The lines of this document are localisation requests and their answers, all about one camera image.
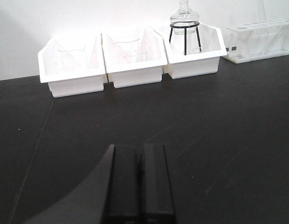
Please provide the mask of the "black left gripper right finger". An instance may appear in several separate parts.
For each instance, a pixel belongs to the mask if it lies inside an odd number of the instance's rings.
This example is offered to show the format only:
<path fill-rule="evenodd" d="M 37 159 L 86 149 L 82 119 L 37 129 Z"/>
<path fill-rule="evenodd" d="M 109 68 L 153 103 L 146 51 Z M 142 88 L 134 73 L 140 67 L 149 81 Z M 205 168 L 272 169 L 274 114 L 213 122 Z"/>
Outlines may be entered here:
<path fill-rule="evenodd" d="M 141 223 L 175 224 L 176 216 L 164 145 L 145 144 L 139 166 Z"/>

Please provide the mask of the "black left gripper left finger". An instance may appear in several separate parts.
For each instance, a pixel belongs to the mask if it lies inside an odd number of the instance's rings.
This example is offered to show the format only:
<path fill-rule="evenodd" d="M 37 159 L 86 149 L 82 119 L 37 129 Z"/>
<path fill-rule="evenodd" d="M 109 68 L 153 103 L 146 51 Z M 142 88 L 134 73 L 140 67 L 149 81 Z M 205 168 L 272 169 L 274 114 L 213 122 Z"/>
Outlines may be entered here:
<path fill-rule="evenodd" d="M 132 145 L 115 145 L 104 224 L 139 223 L 138 156 Z"/>

